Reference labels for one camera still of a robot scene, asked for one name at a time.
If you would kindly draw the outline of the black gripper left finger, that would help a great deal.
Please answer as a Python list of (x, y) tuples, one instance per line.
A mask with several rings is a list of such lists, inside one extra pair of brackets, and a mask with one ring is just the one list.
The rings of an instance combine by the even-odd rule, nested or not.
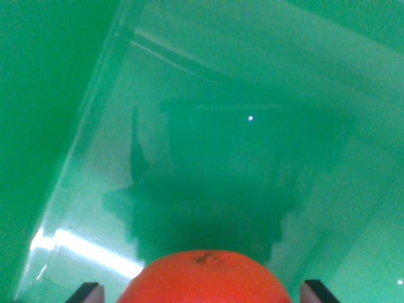
[(66, 303), (104, 303), (104, 286), (85, 282), (68, 298)]

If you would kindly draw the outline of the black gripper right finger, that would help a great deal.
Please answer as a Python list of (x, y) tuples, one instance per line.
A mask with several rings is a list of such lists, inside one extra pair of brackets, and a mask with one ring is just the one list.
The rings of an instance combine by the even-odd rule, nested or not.
[(300, 303), (340, 303), (319, 279), (308, 279), (300, 284)]

